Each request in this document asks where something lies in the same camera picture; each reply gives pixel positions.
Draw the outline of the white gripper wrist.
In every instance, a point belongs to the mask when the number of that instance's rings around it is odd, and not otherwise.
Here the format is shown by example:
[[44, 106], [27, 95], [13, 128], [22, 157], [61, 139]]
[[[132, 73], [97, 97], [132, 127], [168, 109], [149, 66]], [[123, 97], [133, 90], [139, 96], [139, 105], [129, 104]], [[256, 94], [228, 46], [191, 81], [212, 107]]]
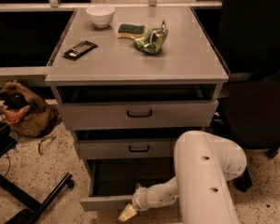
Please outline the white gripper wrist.
[[136, 184], [136, 191], [133, 194], [132, 203], [128, 203], [119, 215], [119, 221], [125, 222], [137, 214], [137, 211], [146, 211], [149, 209], [147, 203], [147, 188]]

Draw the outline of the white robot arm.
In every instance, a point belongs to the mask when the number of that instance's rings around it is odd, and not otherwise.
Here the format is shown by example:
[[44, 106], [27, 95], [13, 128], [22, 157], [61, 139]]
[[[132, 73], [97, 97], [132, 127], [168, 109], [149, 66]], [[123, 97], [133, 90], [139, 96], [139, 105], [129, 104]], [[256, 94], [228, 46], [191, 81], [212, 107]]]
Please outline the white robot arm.
[[240, 224], [227, 182], [245, 171], [241, 147], [210, 133], [185, 132], [175, 142], [174, 168], [175, 176], [169, 181], [137, 187], [119, 221], [179, 203], [183, 224]]

